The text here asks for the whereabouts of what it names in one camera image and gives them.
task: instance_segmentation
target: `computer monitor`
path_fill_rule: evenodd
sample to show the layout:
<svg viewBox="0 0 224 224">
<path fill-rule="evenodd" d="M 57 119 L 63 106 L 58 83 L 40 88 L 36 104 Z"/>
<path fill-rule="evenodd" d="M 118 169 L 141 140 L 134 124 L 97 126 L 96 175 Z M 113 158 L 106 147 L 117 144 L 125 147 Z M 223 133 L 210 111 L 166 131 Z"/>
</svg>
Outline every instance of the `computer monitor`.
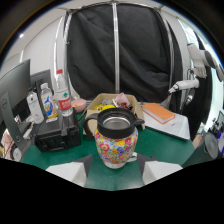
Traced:
<svg viewBox="0 0 224 224">
<path fill-rule="evenodd" d="M 14 117 L 27 109 L 26 97 L 30 86 L 30 59 L 21 62 L 0 79 L 0 137 L 7 127 L 14 142 L 21 147 L 25 143 Z"/>
<path fill-rule="evenodd" d="M 54 92 L 53 88 L 52 88 L 51 72 L 50 72 L 50 70 L 45 70 L 45 71 L 42 71 L 42 72 L 35 73 L 35 74 L 30 76 L 30 80 L 31 80 L 31 87 L 33 87 L 33 90 L 37 93 L 38 100 L 39 100 L 40 106 L 41 106 L 41 110 L 45 114 L 44 107 L 41 103 L 42 101 L 41 101 L 41 88 L 40 88 L 40 86 L 43 83 L 48 83 L 48 87 L 52 90 L 52 92 Z"/>
</svg>

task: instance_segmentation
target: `white bottle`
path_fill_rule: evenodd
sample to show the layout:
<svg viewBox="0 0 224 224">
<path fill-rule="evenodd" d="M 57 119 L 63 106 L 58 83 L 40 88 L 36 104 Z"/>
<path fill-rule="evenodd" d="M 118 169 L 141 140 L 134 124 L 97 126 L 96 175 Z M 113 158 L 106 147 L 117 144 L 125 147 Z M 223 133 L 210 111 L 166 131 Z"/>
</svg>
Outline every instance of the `white bottle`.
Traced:
<svg viewBox="0 0 224 224">
<path fill-rule="evenodd" d="M 31 115 L 34 119 L 35 124 L 40 124 L 44 120 L 40 104 L 37 98 L 37 94 L 33 92 L 33 88 L 29 88 L 29 94 L 26 98 L 30 108 Z"/>
<path fill-rule="evenodd" d="M 62 74 L 62 69 L 57 70 L 56 74 L 56 97 L 62 115 L 64 117 L 71 115 L 73 110 L 71 107 L 68 85 Z"/>
<path fill-rule="evenodd" d="M 43 103 L 44 110 L 47 114 L 48 119 L 54 118 L 58 116 L 54 100 L 52 97 L 52 91 L 48 88 L 48 84 L 44 83 L 40 86 L 41 91 L 41 100 Z"/>
</svg>

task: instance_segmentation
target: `ceiling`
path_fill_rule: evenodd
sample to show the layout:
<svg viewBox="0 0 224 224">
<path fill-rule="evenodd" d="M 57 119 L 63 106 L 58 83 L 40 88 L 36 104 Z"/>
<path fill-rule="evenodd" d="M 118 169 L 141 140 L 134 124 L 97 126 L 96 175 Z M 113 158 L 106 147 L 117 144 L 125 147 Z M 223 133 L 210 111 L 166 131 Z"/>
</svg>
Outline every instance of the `ceiling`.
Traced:
<svg viewBox="0 0 224 224">
<path fill-rule="evenodd" d="M 56 8 L 53 8 L 51 10 L 49 10 L 47 13 L 43 14 L 41 17 L 39 17 L 37 20 L 35 20 L 32 24 L 30 24 L 30 26 L 24 31 L 24 36 L 22 38 L 18 38 L 17 41 L 15 42 L 15 44 L 11 47 L 9 53 L 7 54 L 7 57 L 5 59 L 5 61 L 7 59 L 9 59 L 10 57 L 21 53 L 23 51 L 23 49 L 29 44 L 29 42 L 39 33 L 41 32 L 41 30 L 43 30 L 46 26 L 48 26 L 49 24 L 51 24 L 52 22 L 54 22 L 55 20 L 59 19 L 60 17 L 65 15 L 65 10 L 63 9 L 59 9 L 60 8 L 68 8 L 68 9 L 75 9 L 78 8 L 80 6 L 83 6 L 83 3 L 85 3 L 85 5 L 90 5 L 90 4 L 94 4 L 100 2 L 99 0 L 75 0 L 75 1 L 70 1 L 67 2 L 65 4 L 62 4 Z M 129 1 L 121 1 L 121 2 L 130 2 L 130 3 L 136 3 L 138 2 L 139 4 L 144 4 L 144 5 L 148 5 L 151 7 L 158 7 L 161 6 L 161 4 L 154 2 L 154 1 L 150 1 L 150 0 L 129 0 Z M 189 24 L 189 21 L 184 18 L 182 15 L 176 13 L 175 11 L 171 10 L 168 7 L 162 7 L 162 11 L 167 12 L 169 14 L 172 14 L 173 16 L 182 18 L 186 23 Z M 192 28 L 194 28 L 196 31 L 197 27 L 194 27 L 193 24 L 189 24 L 191 25 Z"/>
</svg>

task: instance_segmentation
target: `label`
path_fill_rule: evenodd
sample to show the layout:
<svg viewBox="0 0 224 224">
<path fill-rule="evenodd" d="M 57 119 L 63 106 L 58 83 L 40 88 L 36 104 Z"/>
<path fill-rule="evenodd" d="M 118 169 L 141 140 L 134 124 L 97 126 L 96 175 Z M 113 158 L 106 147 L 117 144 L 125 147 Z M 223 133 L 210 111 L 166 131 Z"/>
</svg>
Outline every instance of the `label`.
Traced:
<svg viewBox="0 0 224 224">
<path fill-rule="evenodd" d="M 56 111 L 54 101 L 52 99 L 52 94 L 51 93 L 43 94 L 41 96 L 41 99 L 42 99 L 43 107 L 44 107 L 44 110 L 47 114 L 47 117 L 49 119 L 57 117 L 58 113 Z"/>
<path fill-rule="evenodd" d="M 52 118 L 52 119 L 47 119 L 47 120 L 46 120 L 46 123 L 49 123 L 49 122 L 52 122 L 52 121 L 56 121 L 57 119 L 58 119 L 57 117 Z"/>
<path fill-rule="evenodd" d="M 35 100 L 33 103 L 29 104 L 30 112 L 36 124 L 41 123 L 44 120 L 43 114 L 40 109 L 38 100 Z"/>
<path fill-rule="evenodd" d="M 70 96 L 68 89 L 57 92 L 58 105 L 60 110 L 68 110 L 71 108 Z"/>
</svg>

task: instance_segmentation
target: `sticker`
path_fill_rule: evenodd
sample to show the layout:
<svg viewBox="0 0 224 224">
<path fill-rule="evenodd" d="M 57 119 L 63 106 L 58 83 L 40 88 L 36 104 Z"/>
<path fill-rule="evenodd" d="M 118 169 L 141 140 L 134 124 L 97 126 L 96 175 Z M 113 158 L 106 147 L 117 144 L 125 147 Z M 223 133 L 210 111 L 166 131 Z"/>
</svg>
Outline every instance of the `sticker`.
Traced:
<svg viewBox="0 0 224 224">
<path fill-rule="evenodd" d="M 52 94 L 46 93 L 41 96 L 41 99 L 42 99 L 44 110 L 47 114 L 47 117 L 49 119 L 57 117 L 58 114 L 55 108 L 54 101 L 52 99 Z"/>
<path fill-rule="evenodd" d="M 46 123 L 49 123 L 49 122 L 52 122 L 52 121 L 56 121 L 57 119 L 58 119 L 57 117 L 51 118 L 51 119 L 47 119 L 46 120 Z"/>
<path fill-rule="evenodd" d="M 71 108 L 70 96 L 67 89 L 57 92 L 57 99 L 60 110 L 68 110 Z"/>
</svg>

